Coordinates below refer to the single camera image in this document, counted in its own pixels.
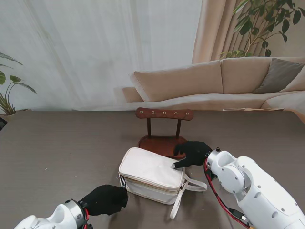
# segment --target curtain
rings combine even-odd
[[[243,10],[233,15],[233,11],[240,0],[203,0],[197,35],[193,51],[192,63],[219,60],[222,52],[243,50],[247,36],[234,31],[238,23],[238,16]],[[261,44],[251,47],[250,51],[260,55]]]
[[[3,0],[0,63],[16,109],[90,109],[124,102],[133,71],[191,64],[202,0]],[[5,90],[10,83],[0,85]]]

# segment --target sofa backrest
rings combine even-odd
[[[178,69],[134,72],[130,78],[145,102],[223,92],[220,61],[194,64]]]
[[[292,62],[305,62],[305,57],[278,57]],[[271,57],[242,57],[221,60],[224,94],[252,93],[268,73]]]

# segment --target gray cushion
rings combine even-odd
[[[267,76],[254,93],[273,93],[283,90],[299,74],[304,65],[304,63],[272,58]]]

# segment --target black gloved hand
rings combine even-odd
[[[191,165],[202,166],[204,160],[207,158],[207,153],[211,152],[212,149],[204,142],[191,142],[176,145],[174,149],[174,156],[177,156],[179,153],[185,153],[186,158],[173,163],[172,168],[182,168],[188,167]]]
[[[103,185],[86,195],[79,203],[91,216],[112,215],[125,208],[128,201],[127,190],[122,187]]]

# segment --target bag flap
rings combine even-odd
[[[183,182],[184,169],[171,168],[175,162],[174,159],[134,147],[125,154],[119,173],[156,187],[177,190]]]

